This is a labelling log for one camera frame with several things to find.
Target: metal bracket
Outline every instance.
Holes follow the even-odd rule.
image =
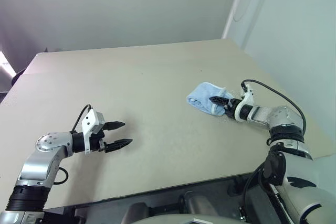
[[[15,185],[51,188],[58,172],[59,163],[66,157],[64,146],[53,148],[47,152],[35,150],[22,167]]]
[[[82,130],[84,136],[85,154],[89,154],[90,150],[90,136],[92,133],[97,134],[103,128],[105,120],[103,114],[91,109],[89,113],[82,120]]]
[[[246,84],[247,91],[244,92],[243,89],[240,91],[240,95],[242,97],[242,101],[237,105],[237,108],[235,110],[235,120],[238,122],[244,121],[243,119],[240,118],[239,114],[244,105],[253,105],[254,104],[254,99],[253,99],[253,89],[249,84]]]
[[[43,219],[44,212],[3,211],[0,214],[0,223],[21,224],[38,223]]]
[[[302,142],[299,142],[297,140],[292,140],[292,139],[281,139],[281,140],[275,140],[272,142],[269,147],[273,147],[275,145],[281,145],[283,144],[284,148],[286,149],[292,149],[295,151],[302,152],[306,155],[308,159],[313,159],[310,155],[309,147]]]

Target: table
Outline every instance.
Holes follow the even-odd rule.
[[[1,208],[35,141],[48,132],[70,131],[87,103],[106,121],[126,123],[108,132],[107,142],[134,140],[116,152],[78,153],[63,160],[69,180],[52,188],[46,208],[253,171],[267,156],[268,132],[186,103],[204,81],[239,97],[246,78],[284,92],[230,40],[38,54],[0,105]],[[253,88],[257,104],[286,104],[263,87]],[[312,156],[334,153],[309,115],[307,124]]]

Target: blue towel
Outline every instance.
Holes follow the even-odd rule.
[[[233,98],[225,88],[203,82],[187,96],[187,103],[210,115],[224,115],[224,107],[213,104],[212,101],[209,100],[210,97]]]

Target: white wall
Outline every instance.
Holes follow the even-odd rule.
[[[335,10],[336,0],[243,1],[228,37],[336,142]]]
[[[4,53],[18,71],[46,47],[78,50],[218,39],[232,1],[0,0],[0,31],[10,45]]]

